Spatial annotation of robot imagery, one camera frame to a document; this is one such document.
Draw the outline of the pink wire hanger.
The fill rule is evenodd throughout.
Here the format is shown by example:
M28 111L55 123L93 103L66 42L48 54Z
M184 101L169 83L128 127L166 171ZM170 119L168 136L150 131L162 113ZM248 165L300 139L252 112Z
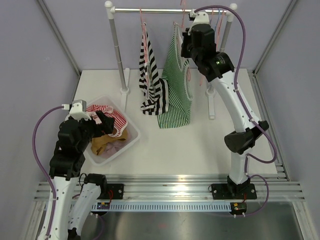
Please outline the pink wire hanger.
M219 24L216 25L216 28L215 28L216 29L216 49L217 50L219 50L222 23L223 23L224 17L226 15L227 15L227 13L223 11L222 18L220 18Z

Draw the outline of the red white striped tank top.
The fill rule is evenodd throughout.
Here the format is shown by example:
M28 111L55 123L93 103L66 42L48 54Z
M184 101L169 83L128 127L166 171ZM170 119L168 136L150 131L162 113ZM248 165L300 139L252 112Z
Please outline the red white striped tank top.
M116 110L112 105L92 104L86 108L86 112L97 124L102 124L102 121L96 114L97 111L102 111L105 116L114 119L114 130L109 134L109 136L112 138L120 137L128 125L128 121L124 115L120 111Z

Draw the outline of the tan brown tank top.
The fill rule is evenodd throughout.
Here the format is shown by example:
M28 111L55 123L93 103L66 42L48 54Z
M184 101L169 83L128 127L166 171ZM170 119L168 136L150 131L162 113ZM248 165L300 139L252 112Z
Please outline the tan brown tank top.
M106 145L107 143L112 143L115 141L122 141L122 142L127 142L128 140L128 131L125 129L122 132L121 136L118 137L111 137L109 135L103 135L101 137L95 137L92 139L91 141L91 151L93 154L100 156L102 154L102 152L104 151L104 145Z

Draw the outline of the light blue wire hanger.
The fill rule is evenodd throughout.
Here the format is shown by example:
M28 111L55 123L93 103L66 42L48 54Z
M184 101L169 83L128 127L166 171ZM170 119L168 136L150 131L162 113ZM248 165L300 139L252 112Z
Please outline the light blue wire hanger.
M216 25L218 26L219 22L220 22L220 18L222 18L223 16L223 10L222 9L218 9L218 19L217 19L217 23Z

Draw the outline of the green white striped tank top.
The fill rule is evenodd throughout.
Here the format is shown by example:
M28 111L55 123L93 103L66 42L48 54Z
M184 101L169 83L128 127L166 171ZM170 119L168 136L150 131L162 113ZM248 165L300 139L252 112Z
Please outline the green white striped tank top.
M168 111L157 117L161 129L179 128L191 122L193 94L190 87L190 61L181 56L182 36L178 23L168 48L162 79L168 84Z

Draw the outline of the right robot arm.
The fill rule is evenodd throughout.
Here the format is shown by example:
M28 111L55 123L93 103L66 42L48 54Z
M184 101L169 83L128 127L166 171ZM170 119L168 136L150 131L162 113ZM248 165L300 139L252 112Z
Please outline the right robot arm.
M234 131L224 137L231 151L231 168L226 183L211 185L215 200L240 200L257 198L256 189L247 176L247 157L252 152L262 131L269 128L265 120L245 110L245 103L239 99L240 87L234 82L235 67L226 53L218 52L215 47L215 32L207 23L200 23L183 32L181 56L190 58L198 71L205 76L223 100L232 119Z

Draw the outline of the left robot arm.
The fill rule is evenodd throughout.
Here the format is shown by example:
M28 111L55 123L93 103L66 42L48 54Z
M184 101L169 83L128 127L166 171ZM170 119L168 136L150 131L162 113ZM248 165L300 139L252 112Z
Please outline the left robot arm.
M100 123L89 115L81 119L70 116L59 126L58 140L52 159L49 176L51 201L48 203L42 239L79 240L88 214L95 200L111 197L105 175L86 175L81 193L72 205L74 189L85 162L84 151L95 137L102 137L114 131L114 118L97 111Z

